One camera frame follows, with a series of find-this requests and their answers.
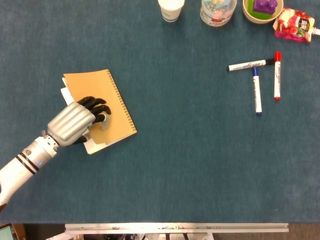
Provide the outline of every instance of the purple toy block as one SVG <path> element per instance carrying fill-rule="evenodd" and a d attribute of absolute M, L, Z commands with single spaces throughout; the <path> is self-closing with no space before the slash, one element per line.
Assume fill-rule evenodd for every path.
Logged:
<path fill-rule="evenodd" d="M 274 14 L 278 6 L 277 0 L 254 0 L 253 11 L 263 14 Z"/>

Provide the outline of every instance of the white cup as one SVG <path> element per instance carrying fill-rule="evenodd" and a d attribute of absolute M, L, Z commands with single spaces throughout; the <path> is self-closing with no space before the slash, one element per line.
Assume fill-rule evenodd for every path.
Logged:
<path fill-rule="evenodd" d="M 163 19 L 172 23 L 178 19 L 185 0 L 158 0 L 158 3 Z"/>

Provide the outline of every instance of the blue marker cap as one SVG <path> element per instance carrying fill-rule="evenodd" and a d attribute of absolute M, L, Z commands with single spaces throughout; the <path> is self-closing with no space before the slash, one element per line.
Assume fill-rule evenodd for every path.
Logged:
<path fill-rule="evenodd" d="M 254 66 L 252 68 L 252 74 L 253 74 L 253 76 L 259 76 L 259 68 Z"/>

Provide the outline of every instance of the blue marker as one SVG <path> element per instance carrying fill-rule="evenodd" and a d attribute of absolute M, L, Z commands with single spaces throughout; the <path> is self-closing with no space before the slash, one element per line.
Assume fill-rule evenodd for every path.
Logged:
<path fill-rule="evenodd" d="M 262 107 L 261 107 L 261 95 L 260 95 L 260 84 L 259 84 L 259 69 L 256 66 L 252 68 L 252 74 L 253 74 L 255 113 L 260 116 L 262 114 Z"/>

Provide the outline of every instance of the snack bag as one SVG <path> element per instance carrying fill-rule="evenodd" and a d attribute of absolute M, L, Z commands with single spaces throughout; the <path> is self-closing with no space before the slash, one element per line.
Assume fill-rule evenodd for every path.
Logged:
<path fill-rule="evenodd" d="M 314 24 L 315 19 L 305 12 L 284 8 L 273 24 L 274 35 L 299 43 L 311 42 L 312 34 L 320 34 Z"/>

